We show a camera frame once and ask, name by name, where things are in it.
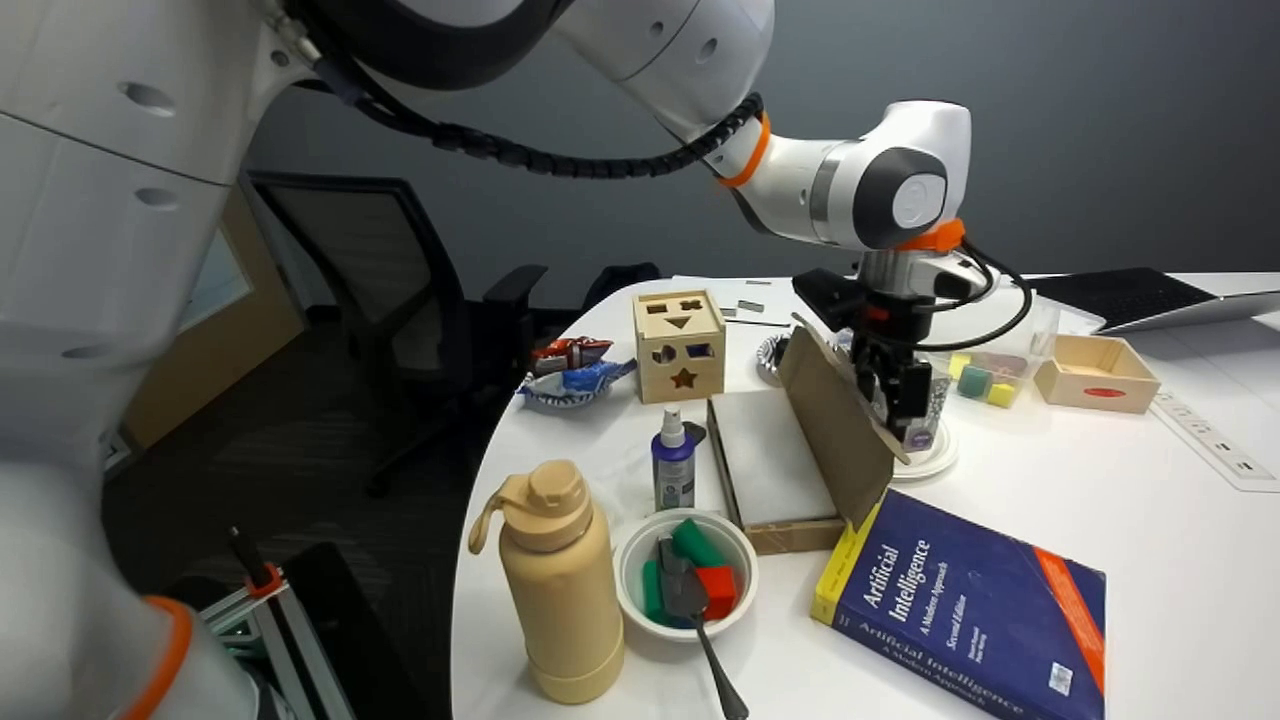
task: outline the chair armrest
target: chair armrest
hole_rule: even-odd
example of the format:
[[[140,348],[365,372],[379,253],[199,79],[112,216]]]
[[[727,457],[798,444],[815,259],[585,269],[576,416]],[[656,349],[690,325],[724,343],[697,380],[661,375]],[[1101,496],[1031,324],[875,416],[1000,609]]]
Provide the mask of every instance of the chair armrest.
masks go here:
[[[526,307],[529,293],[544,274],[547,274],[547,265],[521,265],[495,282],[484,293],[484,302],[485,305]]]

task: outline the white bowl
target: white bowl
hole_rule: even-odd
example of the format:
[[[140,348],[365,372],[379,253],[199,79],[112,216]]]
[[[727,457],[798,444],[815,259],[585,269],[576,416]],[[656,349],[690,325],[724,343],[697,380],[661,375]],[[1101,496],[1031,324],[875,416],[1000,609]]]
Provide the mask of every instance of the white bowl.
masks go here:
[[[663,510],[646,518],[639,528],[618,544],[613,553],[613,579],[618,588],[618,605],[622,614],[632,624],[650,635],[675,642],[698,642],[695,630],[681,630],[659,625],[644,615],[644,564],[658,557],[658,539],[669,536],[676,525],[692,518],[707,541],[721,551],[730,568],[733,569],[733,587],[737,588],[737,605],[722,620],[707,623],[707,635],[716,637],[733,623],[737,623],[751,607],[755,589],[759,584],[760,568],[755,559],[755,548],[733,523],[713,512],[680,507]]]

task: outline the book spine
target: book spine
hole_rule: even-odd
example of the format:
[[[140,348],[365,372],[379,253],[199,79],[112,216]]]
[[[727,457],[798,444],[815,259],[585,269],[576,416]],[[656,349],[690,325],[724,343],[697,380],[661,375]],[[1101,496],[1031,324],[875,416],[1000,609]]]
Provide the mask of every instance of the book spine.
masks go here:
[[[988,688],[977,678],[954,670],[928,650],[904,641],[901,635],[874,618],[838,607],[831,626],[996,717],[1002,720],[1052,720],[1055,717],[1052,714],[1043,715],[1041,708],[1028,706],[1020,698],[1012,698]]]

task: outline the bottle cap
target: bottle cap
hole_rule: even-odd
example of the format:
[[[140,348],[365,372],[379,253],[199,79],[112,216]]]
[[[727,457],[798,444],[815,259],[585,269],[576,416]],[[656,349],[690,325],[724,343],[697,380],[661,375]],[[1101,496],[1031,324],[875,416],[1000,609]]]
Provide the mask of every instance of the bottle cap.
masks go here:
[[[508,475],[471,528],[467,547],[472,555],[484,550],[495,510],[506,516],[511,539],[535,552],[568,546],[586,532],[594,514],[586,480],[568,460],[549,460],[527,475]]]
[[[668,405],[662,415],[662,446],[680,447],[685,445],[685,424],[680,421],[680,407]]]

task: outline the power strip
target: power strip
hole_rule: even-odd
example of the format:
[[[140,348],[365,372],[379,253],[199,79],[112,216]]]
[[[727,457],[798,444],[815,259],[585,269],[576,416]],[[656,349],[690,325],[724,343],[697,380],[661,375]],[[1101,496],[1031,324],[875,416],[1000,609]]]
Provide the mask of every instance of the power strip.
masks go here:
[[[1249,457],[1171,392],[1156,393],[1152,404],[1160,418],[1226,482],[1240,492],[1280,492],[1280,482],[1270,470]]]

